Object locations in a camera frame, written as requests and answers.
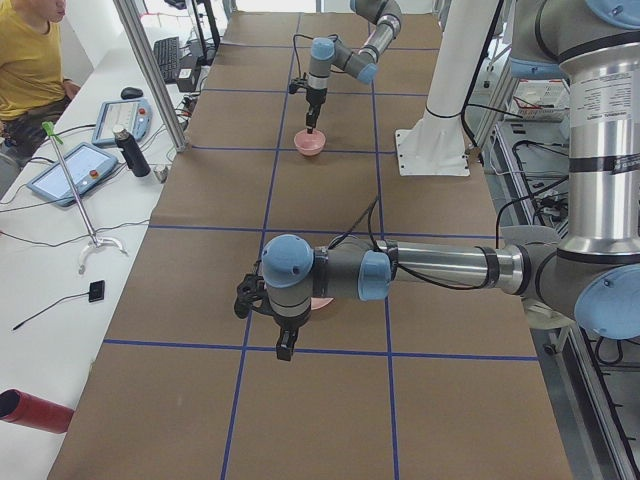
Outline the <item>red cylinder bottle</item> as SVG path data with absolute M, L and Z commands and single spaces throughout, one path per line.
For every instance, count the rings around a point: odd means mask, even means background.
M 65 433 L 74 411 L 40 397 L 9 389 L 1 393 L 1 420 L 54 434 Z

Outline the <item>small black square device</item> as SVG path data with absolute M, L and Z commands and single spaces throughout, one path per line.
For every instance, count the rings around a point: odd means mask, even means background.
M 105 298 L 106 282 L 104 280 L 93 281 L 89 285 L 88 301 L 90 303 L 102 301 Z

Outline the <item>pink plate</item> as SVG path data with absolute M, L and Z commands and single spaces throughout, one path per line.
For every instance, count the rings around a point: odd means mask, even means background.
M 333 301 L 333 298 L 312 298 L 311 309 L 318 310 L 328 306 Z

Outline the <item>teach pendant tablet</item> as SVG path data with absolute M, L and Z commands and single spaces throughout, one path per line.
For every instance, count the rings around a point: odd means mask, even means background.
M 140 141 L 147 134 L 151 117 L 151 106 L 145 98 L 103 102 L 91 143 L 101 148 L 115 147 L 115 126 L 123 127 Z
M 89 143 L 81 143 L 64 155 L 65 164 L 80 196 L 93 189 L 116 167 L 114 155 Z M 34 177 L 27 188 L 36 196 L 66 207 L 75 202 L 59 162 Z

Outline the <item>black water bottle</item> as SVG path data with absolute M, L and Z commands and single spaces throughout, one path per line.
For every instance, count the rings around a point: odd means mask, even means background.
M 145 177 L 149 175 L 150 166 L 133 135 L 118 124 L 113 127 L 112 131 L 116 146 L 120 149 L 128 168 L 134 176 Z

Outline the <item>aluminium frame post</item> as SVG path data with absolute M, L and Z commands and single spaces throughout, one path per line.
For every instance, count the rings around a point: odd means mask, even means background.
M 187 140 L 161 77 L 137 7 L 133 1 L 129 0 L 113 0 L 113 4 L 173 146 L 178 153 L 183 152 L 187 147 Z

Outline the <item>person in yellow shirt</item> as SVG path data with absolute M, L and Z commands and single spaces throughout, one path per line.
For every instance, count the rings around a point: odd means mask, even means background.
M 64 0 L 1 3 L 1 152 L 23 166 L 44 142 L 80 86 L 63 75 Z

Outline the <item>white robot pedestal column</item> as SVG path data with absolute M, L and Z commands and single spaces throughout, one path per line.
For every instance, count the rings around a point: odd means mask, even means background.
M 468 176 L 462 118 L 476 67 L 502 10 L 498 0 L 454 0 L 445 23 L 424 114 L 396 132 L 402 176 Z

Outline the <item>black keyboard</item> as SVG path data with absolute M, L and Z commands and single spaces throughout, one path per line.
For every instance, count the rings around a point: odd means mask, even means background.
M 180 71 L 179 38 L 174 36 L 155 41 L 153 55 L 163 81 L 175 83 Z

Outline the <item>metal rod stand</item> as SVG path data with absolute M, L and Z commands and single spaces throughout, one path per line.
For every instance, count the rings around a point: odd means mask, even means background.
M 108 236 L 100 236 L 98 234 L 98 232 L 96 231 L 96 229 L 94 228 L 87 212 L 86 209 L 82 203 L 79 191 L 75 185 L 75 182 L 73 180 L 73 177 L 71 175 L 71 172 L 66 164 L 66 161 L 64 160 L 64 155 L 61 151 L 60 146 L 62 145 L 62 140 L 59 138 L 59 136 L 54 132 L 54 126 L 53 123 L 50 121 L 44 121 L 42 123 L 42 128 L 44 130 L 44 132 L 46 133 L 46 136 L 48 137 L 48 139 L 51 141 L 51 144 L 53 146 L 54 152 L 56 154 L 57 160 L 62 168 L 62 171 L 64 173 L 64 176 L 67 180 L 67 183 L 69 185 L 71 194 L 73 196 L 73 199 L 75 200 L 76 206 L 79 209 L 79 213 L 81 215 L 81 218 L 84 222 L 86 231 L 89 235 L 90 240 L 88 241 L 87 245 L 82 249 L 80 255 L 79 255 L 79 259 L 78 259 L 78 273 L 80 275 L 83 275 L 86 271 L 86 264 L 87 264 L 87 260 L 88 257 L 92 254 L 92 253 L 97 253 L 99 250 L 109 247 L 109 246 L 113 246 L 115 248 L 117 248 L 122 254 L 124 254 L 125 256 L 128 256 L 128 251 L 126 250 L 124 244 L 122 241 L 120 241 L 117 238 L 113 238 L 113 237 L 108 237 Z

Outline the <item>pink bowl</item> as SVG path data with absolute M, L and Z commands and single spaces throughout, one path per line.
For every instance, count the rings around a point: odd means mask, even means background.
M 305 157 L 316 156 L 322 152 L 326 144 L 326 136 L 320 130 L 315 129 L 312 133 L 301 130 L 294 136 L 294 146 L 296 150 Z

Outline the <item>black computer mouse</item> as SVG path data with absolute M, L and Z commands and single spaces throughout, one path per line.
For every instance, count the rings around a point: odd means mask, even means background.
M 143 91 L 135 87 L 125 87 L 122 89 L 120 93 L 120 98 L 122 100 L 131 100 L 131 99 L 140 98 L 142 96 L 143 96 Z

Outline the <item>small metal cup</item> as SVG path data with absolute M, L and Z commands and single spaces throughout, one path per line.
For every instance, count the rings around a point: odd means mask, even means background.
M 159 183 L 165 183 L 168 177 L 169 168 L 167 165 L 156 165 L 153 173 Z

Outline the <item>near teach pendant tablet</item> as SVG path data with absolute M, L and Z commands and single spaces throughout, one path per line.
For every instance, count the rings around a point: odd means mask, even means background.
M 89 143 L 81 143 L 64 155 L 65 164 L 80 196 L 93 189 L 116 167 L 114 155 Z M 75 202 L 59 162 L 34 177 L 27 188 L 36 196 L 66 207 Z

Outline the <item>far teach pendant tablet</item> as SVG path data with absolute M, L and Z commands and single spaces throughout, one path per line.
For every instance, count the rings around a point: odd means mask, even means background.
M 145 98 L 103 102 L 91 143 L 101 148 L 115 147 L 115 126 L 123 127 L 140 141 L 147 134 L 151 117 L 151 106 Z

